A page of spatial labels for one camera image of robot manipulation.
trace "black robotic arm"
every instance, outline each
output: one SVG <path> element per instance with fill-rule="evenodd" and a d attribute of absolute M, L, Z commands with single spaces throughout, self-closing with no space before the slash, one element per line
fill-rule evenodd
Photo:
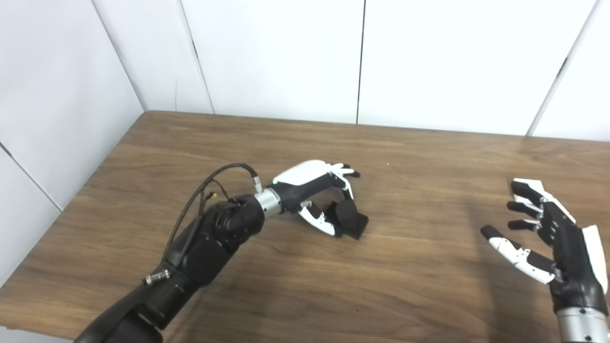
<path fill-rule="evenodd" d="M 331 206 L 326 217 L 321 211 L 317 213 L 317 219 L 322 218 L 333 233 L 345 232 L 360 238 L 368 218 L 358 213 L 351 186 L 344 177 L 359 174 L 343 166 L 323 161 L 303 162 L 280 174 L 265 189 L 260 187 L 256 172 L 247 165 L 234 164 L 217 170 L 202 183 L 182 211 L 159 266 L 141 285 L 95 319 L 74 343 L 162 343 L 160 331 L 198 289 L 216 278 L 241 244 L 261 231 L 266 218 L 311 207 L 307 198 L 328 187 L 339 187 L 344 195 L 349 188 L 349 196 Z M 197 218 L 174 240 L 173 235 L 195 198 L 203 194 L 217 174 L 231 167 L 249 170 L 257 193 L 230 198 L 206 210 L 203 206 L 207 198 L 203 198 Z"/>

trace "robot finger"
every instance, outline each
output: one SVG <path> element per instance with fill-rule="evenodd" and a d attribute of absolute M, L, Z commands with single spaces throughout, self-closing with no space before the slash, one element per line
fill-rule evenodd
<path fill-rule="evenodd" d="M 540 222 L 537 220 L 511 220 L 508 222 L 508 228 L 511 230 L 530 230 L 537 231 L 540 228 Z"/>
<path fill-rule="evenodd" d="M 511 211 L 525 213 L 528 216 L 538 219 L 538 215 L 542 213 L 540 208 L 535 207 L 532 204 L 519 203 L 517 201 L 509 201 L 506 203 L 506 208 Z"/>
<path fill-rule="evenodd" d="M 333 164 L 331 166 L 331 170 L 332 170 L 333 173 L 341 174 L 342 176 L 351 176 L 353 178 L 359 178 L 360 177 L 360 173 L 358 173 L 357 171 L 353 170 L 350 167 L 350 165 L 348 165 L 348 164 L 343 164 L 343 163 Z"/>
<path fill-rule="evenodd" d="M 327 221 L 324 212 L 313 202 L 307 200 L 301 205 L 303 208 L 299 211 L 299 215 L 310 223 L 314 228 L 335 237 L 341 237 L 342 233 L 335 230 L 335 226 Z"/>
<path fill-rule="evenodd" d="M 332 185 L 334 187 L 337 188 L 341 188 L 341 191 L 343 192 L 343 196 L 346 199 L 354 199 L 354 193 L 351 190 L 351 184 L 350 182 L 340 173 L 332 173 L 334 175 L 335 180 L 333 181 Z"/>
<path fill-rule="evenodd" d="M 520 181 L 511 182 L 511 191 L 514 195 L 526 198 L 536 207 L 540 207 L 544 195 L 533 189 L 529 184 Z"/>
<path fill-rule="evenodd" d="M 497 252 L 529 277 L 544 284 L 554 279 L 553 260 L 530 249 L 524 249 L 521 244 L 504 237 L 493 226 L 483 226 L 481 234 Z"/>

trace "black finger segment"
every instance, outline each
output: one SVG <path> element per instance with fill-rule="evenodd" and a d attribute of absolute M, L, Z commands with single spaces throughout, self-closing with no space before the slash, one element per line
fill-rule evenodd
<path fill-rule="evenodd" d="M 511 191 L 514 195 L 526 198 L 527 200 L 531 201 L 532 204 L 540 207 L 540 199 L 543 197 L 543 195 L 535 191 L 527 183 L 513 181 L 511 182 Z"/>
<path fill-rule="evenodd" d="M 545 272 L 551 274 L 553 273 L 553 264 L 555 264 L 552 259 L 546 258 L 545 256 L 542 256 L 533 250 L 529 252 L 528 263 L 531 264 L 533 267 L 542 269 Z"/>
<path fill-rule="evenodd" d="M 485 237 L 485 239 L 490 240 L 492 238 L 504 238 L 504 235 L 501 234 L 498 229 L 494 228 L 491 225 L 485 225 L 481 228 L 481 234 L 483 235 L 483 237 Z"/>
<path fill-rule="evenodd" d="M 511 230 L 530 230 L 534 231 L 539 222 L 535 220 L 511 220 L 508 222 L 508 228 Z"/>
<path fill-rule="evenodd" d="M 542 213 L 542 210 L 534 207 L 533 205 L 528 205 L 524 203 L 518 203 L 516 201 L 509 201 L 506 203 L 506 208 L 511 211 L 525 213 L 532 218 L 537 218 L 537 216 Z"/>

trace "silver cylinder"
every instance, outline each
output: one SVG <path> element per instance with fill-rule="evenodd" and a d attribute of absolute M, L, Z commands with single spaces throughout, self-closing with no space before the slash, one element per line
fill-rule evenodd
<path fill-rule="evenodd" d="M 562 342 L 609 343 L 606 315 L 596 309 L 569 307 L 557 311 Z"/>
<path fill-rule="evenodd" d="M 258 200 L 260 206 L 265 212 L 265 218 L 269 218 L 272 215 L 279 214 L 282 212 L 281 200 L 279 195 L 271 188 L 265 188 L 262 193 L 254 194 L 256 200 Z"/>
<path fill-rule="evenodd" d="M 150 285 L 169 278 L 170 271 L 165 269 L 159 273 L 146 275 L 146 277 L 144 278 L 144 283 Z"/>

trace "humanoid robot hand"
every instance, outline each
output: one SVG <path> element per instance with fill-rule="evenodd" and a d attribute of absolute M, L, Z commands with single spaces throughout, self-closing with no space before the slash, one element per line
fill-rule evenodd
<path fill-rule="evenodd" d="M 539 181 L 515 179 L 511 190 L 515 201 L 506 204 L 508 209 L 532 219 L 511 220 L 509 229 L 534 231 L 553 249 L 553 259 L 523 248 L 493 226 L 484 226 L 481 233 L 516 268 L 549 285 L 562 342 L 610 342 L 608 277 L 597 226 L 579 228 Z"/>
<path fill-rule="evenodd" d="M 356 208 L 348 176 L 359 178 L 360 173 L 343 163 L 305 161 L 277 175 L 272 184 L 256 197 L 264 204 L 266 215 L 299 213 L 324 233 L 335 237 L 346 234 L 359 239 L 368 223 L 368 217 Z M 322 211 L 309 198 L 330 187 L 340 188 L 345 199 L 331 203 L 326 211 Z"/>

